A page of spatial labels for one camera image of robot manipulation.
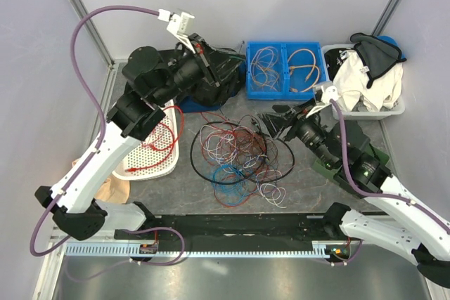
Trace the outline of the black cable teal connector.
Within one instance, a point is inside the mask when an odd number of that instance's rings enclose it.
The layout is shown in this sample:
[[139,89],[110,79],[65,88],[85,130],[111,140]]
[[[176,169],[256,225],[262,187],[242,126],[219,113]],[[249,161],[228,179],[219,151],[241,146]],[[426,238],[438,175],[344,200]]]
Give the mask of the black cable teal connector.
[[[246,92],[241,106],[264,102],[250,100]],[[215,186],[274,183],[295,165],[291,147],[272,138],[255,111],[204,124],[194,136],[189,159],[194,172]]]

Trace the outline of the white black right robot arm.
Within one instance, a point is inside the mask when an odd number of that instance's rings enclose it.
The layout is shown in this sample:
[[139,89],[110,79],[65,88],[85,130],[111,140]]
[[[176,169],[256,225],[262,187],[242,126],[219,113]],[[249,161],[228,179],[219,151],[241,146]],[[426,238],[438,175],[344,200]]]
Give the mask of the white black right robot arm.
[[342,235],[382,247],[412,263],[431,282],[449,287],[449,221],[409,191],[382,162],[370,138],[355,121],[322,125],[312,102],[274,105],[259,118],[270,136],[296,138],[333,174],[339,187],[360,197],[397,222],[390,226],[335,202],[322,221],[330,239]]

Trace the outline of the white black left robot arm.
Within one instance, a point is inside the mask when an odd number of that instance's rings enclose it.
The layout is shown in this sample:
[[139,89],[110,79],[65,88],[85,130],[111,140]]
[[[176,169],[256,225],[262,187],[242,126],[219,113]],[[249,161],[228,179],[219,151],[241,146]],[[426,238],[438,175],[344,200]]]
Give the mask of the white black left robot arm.
[[105,116],[101,131],[76,165],[57,184],[41,186],[35,196],[54,223],[76,240],[98,231],[129,230],[137,238],[154,231],[152,214],[140,202],[113,204],[94,196],[117,165],[165,118],[170,100],[190,96],[204,106],[225,103],[244,79],[245,56],[210,46],[200,35],[178,43],[168,58],[152,46],[134,50],[122,69],[127,91]]

